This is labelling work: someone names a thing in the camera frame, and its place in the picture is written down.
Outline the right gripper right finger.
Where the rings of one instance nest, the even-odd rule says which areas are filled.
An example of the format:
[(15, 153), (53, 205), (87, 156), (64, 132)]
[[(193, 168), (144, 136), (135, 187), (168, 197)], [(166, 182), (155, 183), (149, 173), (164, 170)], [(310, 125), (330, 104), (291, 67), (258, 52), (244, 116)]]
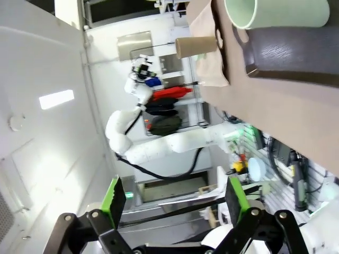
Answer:
[(270, 214), (251, 207), (236, 177), (227, 180), (225, 202), (233, 228), (214, 253), (245, 253), (254, 240), (264, 242), (270, 253), (279, 253), (283, 246), (288, 253), (309, 252), (293, 213), (278, 210)]

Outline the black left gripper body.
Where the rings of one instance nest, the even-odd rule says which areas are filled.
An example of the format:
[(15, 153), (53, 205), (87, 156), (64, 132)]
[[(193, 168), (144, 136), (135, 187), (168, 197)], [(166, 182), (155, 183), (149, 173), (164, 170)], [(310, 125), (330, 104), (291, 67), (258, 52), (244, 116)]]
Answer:
[(152, 62), (144, 61), (139, 65), (133, 67), (133, 72), (136, 73), (138, 79), (147, 79), (153, 76), (153, 72), (149, 71)]

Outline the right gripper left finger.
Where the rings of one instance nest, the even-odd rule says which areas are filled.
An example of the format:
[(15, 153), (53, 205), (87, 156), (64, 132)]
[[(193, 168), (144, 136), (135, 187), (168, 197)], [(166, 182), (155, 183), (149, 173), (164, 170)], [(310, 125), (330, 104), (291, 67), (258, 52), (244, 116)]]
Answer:
[(112, 179), (100, 208), (80, 217), (63, 213), (46, 244), (46, 253), (82, 253), (89, 242), (99, 242), (104, 253), (132, 253), (118, 232), (126, 195), (120, 177)]

